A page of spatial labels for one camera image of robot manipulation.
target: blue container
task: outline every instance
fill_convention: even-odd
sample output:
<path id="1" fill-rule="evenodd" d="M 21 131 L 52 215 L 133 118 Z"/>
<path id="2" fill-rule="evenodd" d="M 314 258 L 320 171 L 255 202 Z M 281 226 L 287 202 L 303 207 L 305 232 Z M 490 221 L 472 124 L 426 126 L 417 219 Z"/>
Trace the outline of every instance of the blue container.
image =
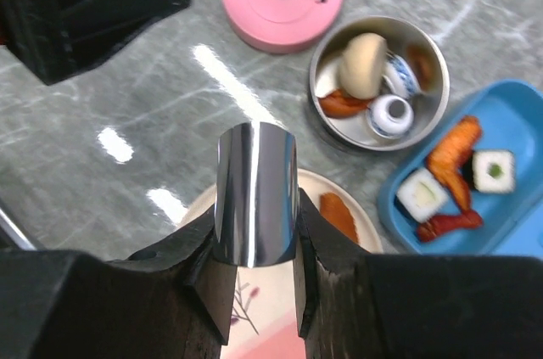
<path id="1" fill-rule="evenodd" d="M 398 187 L 422 166 L 430 151 L 465 115 L 479 118 L 483 136 L 474 149 L 515 154 L 517 186 L 512 194 L 472 192 L 472 208 L 484 220 L 429 243 L 415 235 L 417 223 L 400 212 Z M 381 222 L 407 249 L 420 254 L 532 255 L 543 259 L 543 94 L 522 81 L 499 81 L 464 100 L 389 177 L 378 196 Z M 459 213 L 451 199 L 439 213 Z"/>

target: tabletop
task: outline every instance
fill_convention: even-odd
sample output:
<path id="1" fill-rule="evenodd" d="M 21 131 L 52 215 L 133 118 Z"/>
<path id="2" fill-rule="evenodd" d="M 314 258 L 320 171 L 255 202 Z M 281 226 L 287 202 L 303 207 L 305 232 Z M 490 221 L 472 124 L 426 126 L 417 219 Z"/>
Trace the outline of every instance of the tabletop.
<path id="1" fill-rule="evenodd" d="M 409 20 L 439 44 L 449 108 L 505 77 L 543 88 L 543 0 L 344 0 L 338 22 L 370 14 Z M 226 129 L 279 122 L 296 136 L 299 167 L 351 193 L 385 251 L 401 251 L 375 200 L 408 150 L 343 153 L 315 134 L 311 53 L 255 51 L 221 0 L 193 0 L 105 65 L 51 87 L 0 48 L 0 199 L 48 248 L 126 258 L 173 232 L 215 182 Z"/>

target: metallic cylinder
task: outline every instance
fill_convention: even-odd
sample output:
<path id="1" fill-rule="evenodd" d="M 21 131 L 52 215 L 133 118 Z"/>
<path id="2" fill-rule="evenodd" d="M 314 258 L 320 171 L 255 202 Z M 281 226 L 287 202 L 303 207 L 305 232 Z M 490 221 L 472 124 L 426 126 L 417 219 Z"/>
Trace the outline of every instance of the metallic cylinder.
<path id="1" fill-rule="evenodd" d="M 219 140 L 215 258 L 246 267 L 292 260 L 298 211 L 294 136 L 261 122 L 225 132 Z"/>

